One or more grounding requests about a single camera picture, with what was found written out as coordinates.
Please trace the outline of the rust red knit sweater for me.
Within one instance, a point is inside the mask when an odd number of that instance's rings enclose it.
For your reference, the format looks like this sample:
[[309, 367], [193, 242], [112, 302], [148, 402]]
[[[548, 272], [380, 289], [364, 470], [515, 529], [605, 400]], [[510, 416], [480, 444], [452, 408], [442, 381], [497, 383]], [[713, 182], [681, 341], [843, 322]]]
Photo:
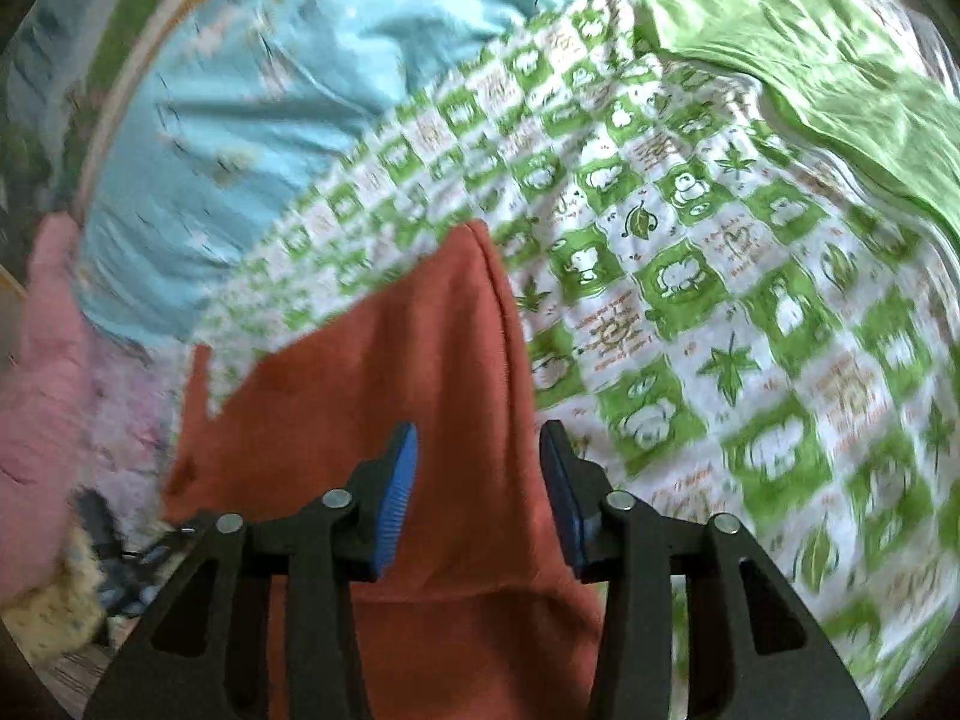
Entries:
[[586, 715], [601, 606], [563, 561], [523, 330], [484, 224], [455, 227], [404, 278], [262, 358], [219, 410], [206, 405], [214, 360], [195, 349], [169, 520], [294, 514], [411, 422], [397, 554], [353, 592], [374, 715]]

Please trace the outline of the yellow floral cloth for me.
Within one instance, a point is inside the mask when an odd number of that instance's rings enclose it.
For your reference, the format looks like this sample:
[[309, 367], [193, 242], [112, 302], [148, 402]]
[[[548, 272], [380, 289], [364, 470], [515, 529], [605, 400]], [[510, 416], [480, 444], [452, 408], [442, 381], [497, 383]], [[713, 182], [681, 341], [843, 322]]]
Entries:
[[88, 535], [73, 527], [50, 582], [3, 606], [3, 624], [32, 667], [93, 640], [106, 619], [98, 598], [103, 578]]

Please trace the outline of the pastel floral bed sheet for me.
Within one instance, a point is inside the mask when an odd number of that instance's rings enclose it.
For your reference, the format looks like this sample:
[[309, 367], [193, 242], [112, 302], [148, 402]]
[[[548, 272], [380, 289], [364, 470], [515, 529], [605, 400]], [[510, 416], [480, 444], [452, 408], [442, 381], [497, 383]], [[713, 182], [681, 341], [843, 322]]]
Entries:
[[184, 366], [182, 344], [145, 348], [96, 335], [78, 486], [104, 497], [125, 543], [164, 532], [161, 496], [171, 470]]

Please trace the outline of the green white patterned quilt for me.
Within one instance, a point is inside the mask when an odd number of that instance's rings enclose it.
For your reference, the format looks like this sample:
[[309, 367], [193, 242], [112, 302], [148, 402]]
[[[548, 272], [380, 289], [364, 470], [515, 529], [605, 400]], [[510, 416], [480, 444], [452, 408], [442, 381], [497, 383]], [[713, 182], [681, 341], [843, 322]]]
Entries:
[[573, 0], [291, 203], [200, 319], [215, 398], [473, 218], [540, 415], [742, 517], [889, 710], [958, 606], [955, 98], [859, 0]]

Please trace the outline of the light blue floral duvet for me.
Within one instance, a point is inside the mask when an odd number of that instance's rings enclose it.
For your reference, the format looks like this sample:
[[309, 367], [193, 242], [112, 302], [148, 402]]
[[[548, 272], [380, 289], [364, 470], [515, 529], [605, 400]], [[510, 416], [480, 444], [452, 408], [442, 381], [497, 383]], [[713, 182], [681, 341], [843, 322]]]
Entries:
[[111, 335], [189, 335], [275, 218], [382, 114], [569, 0], [166, 0], [99, 110], [75, 289]]

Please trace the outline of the framed landscape painting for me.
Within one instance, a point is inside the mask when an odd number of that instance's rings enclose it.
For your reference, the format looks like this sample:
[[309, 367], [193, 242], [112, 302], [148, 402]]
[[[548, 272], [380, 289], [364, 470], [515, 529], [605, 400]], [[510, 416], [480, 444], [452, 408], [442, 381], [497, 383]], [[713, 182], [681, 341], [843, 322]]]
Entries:
[[164, 0], [2, 0], [2, 268], [76, 192], [89, 138]]

